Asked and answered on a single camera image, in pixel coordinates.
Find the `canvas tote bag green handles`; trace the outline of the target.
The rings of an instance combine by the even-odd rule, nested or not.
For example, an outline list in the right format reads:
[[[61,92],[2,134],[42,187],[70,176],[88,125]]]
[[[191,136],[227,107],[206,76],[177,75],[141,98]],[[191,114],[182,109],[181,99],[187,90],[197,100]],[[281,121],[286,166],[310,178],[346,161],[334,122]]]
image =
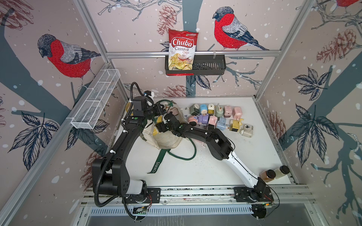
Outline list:
[[[173,113],[173,115],[175,115],[179,121],[186,122],[186,118],[183,115],[183,110],[177,105],[177,103],[168,99],[162,99],[158,101],[158,103],[161,103],[165,106],[167,113]],[[158,116],[149,120],[146,128],[143,130],[142,134],[140,135],[142,140],[144,140],[145,142],[147,142],[148,144],[152,145],[153,147],[159,150],[157,159],[149,174],[155,174],[157,172],[159,166],[161,165],[167,153],[172,157],[183,161],[191,161],[196,157],[197,154],[196,145],[191,139],[189,141],[194,147],[194,153],[192,157],[186,158],[172,153],[171,150],[178,147],[178,145],[182,141],[182,137],[177,137],[176,135],[172,134],[170,131],[159,132],[155,125],[157,118]]]

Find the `purple sharpener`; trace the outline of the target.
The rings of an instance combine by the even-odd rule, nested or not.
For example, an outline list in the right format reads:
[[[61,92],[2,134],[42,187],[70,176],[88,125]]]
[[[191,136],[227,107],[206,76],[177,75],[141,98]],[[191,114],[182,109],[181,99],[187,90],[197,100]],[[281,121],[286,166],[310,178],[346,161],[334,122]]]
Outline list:
[[[208,121],[209,121],[209,115],[208,114],[198,116],[198,124],[199,125],[207,126]]]

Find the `pale green sharpener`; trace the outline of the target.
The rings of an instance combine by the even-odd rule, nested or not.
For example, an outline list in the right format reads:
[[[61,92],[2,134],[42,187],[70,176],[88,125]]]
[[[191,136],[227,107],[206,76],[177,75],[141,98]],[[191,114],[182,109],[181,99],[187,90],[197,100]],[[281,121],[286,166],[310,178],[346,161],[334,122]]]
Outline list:
[[[223,109],[223,107],[222,107],[221,105],[219,105],[219,104],[215,107],[215,116],[216,116],[217,118],[221,118],[221,117],[224,116],[224,109]]]

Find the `grey blue sharpener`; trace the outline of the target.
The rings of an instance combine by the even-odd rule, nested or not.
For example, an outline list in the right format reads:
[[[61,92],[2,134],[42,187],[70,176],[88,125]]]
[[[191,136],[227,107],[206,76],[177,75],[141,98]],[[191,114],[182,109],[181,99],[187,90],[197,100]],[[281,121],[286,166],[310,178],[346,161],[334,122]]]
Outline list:
[[[216,128],[221,131],[224,131],[225,129],[227,129],[226,119],[223,117],[220,117],[216,123]]]

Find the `yellow black square sharpener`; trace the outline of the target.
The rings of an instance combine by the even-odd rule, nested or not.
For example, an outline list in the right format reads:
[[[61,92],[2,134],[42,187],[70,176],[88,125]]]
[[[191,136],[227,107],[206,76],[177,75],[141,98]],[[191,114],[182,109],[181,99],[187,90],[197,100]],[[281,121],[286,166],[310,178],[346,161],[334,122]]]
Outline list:
[[[243,119],[232,119],[230,120],[230,125],[229,125],[229,130],[232,132],[240,132],[242,129],[242,125],[243,125]]]

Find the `pink square sharpener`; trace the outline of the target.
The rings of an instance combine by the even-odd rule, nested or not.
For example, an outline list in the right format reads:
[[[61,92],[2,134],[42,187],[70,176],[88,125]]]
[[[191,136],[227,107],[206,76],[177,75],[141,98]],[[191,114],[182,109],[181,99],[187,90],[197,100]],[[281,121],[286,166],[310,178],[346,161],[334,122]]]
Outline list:
[[[234,107],[232,111],[233,119],[239,121],[242,118],[243,112],[240,107]]]

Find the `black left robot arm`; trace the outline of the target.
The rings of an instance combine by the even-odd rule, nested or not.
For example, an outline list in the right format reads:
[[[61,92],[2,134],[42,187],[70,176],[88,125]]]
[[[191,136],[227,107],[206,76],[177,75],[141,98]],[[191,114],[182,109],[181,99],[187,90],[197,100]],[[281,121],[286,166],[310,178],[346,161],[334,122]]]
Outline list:
[[[164,111],[161,104],[154,103],[150,92],[142,92],[136,82],[130,87],[130,109],[122,119],[122,133],[105,155],[92,164],[94,202],[104,207],[112,200],[127,195],[145,195],[145,182],[132,180],[126,168],[127,157],[149,120]]]

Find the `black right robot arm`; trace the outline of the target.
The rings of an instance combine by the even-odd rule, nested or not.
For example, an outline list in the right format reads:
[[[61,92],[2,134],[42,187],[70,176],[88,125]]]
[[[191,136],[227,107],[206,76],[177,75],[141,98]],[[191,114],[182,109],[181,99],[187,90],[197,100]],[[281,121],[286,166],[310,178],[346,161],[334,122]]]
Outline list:
[[[236,155],[235,145],[219,129],[205,130],[196,123],[180,122],[172,113],[156,123],[159,132],[170,131],[177,137],[195,139],[205,143],[211,155],[226,163],[242,180],[244,185],[235,187],[234,199],[238,202],[274,202],[272,189],[254,174]]]

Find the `bright yellow sharpener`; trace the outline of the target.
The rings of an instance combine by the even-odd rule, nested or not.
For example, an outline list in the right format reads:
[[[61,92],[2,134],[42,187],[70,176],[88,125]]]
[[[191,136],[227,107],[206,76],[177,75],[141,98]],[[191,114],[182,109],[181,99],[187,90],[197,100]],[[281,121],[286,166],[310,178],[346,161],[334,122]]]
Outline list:
[[[156,119],[155,125],[158,125],[158,124],[161,124],[161,123],[164,123],[163,116],[159,116],[159,117]]]

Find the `yellow wooden bamboo steamer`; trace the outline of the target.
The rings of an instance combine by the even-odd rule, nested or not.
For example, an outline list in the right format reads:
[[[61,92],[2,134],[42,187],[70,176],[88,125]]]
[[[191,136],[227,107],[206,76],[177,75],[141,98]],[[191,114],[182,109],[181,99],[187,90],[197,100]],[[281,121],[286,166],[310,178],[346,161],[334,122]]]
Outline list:
[[[128,113],[130,110],[132,110],[132,103],[128,102],[125,107],[125,111]]]

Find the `red cassava chips bag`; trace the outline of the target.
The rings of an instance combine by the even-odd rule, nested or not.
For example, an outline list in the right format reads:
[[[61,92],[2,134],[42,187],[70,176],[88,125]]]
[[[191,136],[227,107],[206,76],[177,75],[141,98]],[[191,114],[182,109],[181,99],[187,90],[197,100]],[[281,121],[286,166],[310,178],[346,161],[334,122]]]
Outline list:
[[[166,74],[191,76],[197,47],[198,33],[169,30],[169,54]]]

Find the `brown spice jar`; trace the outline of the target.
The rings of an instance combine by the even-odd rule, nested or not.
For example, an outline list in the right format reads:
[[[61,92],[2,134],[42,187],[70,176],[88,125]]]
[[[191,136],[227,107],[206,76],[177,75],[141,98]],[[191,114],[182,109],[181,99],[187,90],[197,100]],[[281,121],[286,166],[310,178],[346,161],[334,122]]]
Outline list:
[[[259,177],[265,182],[265,183],[268,183],[272,180],[275,179],[276,177],[276,173],[274,170],[272,169],[268,169],[268,170],[265,170],[263,171],[262,173],[259,174]]]

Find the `black wall basket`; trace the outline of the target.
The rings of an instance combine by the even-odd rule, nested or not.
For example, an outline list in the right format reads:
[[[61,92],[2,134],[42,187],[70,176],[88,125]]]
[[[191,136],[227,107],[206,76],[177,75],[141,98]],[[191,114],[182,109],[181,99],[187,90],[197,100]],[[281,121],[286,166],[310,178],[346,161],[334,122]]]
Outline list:
[[[192,70],[169,70],[168,56],[165,59],[165,72],[168,76],[224,75],[225,71],[225,55],[196,55]]]

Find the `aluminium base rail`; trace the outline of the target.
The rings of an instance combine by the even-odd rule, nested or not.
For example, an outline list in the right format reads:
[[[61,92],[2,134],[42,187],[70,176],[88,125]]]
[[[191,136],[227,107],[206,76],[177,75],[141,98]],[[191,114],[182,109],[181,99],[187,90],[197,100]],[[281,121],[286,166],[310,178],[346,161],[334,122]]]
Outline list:
[[[241,186],[164,186],[150,188],[150,199],[137,203],[126,197],[130,212],[147,207],[145,217],[221,214],[263,214],[282,204],[311,204],[315,201],[306,185],[270,185],[260,201],[247,202]]]

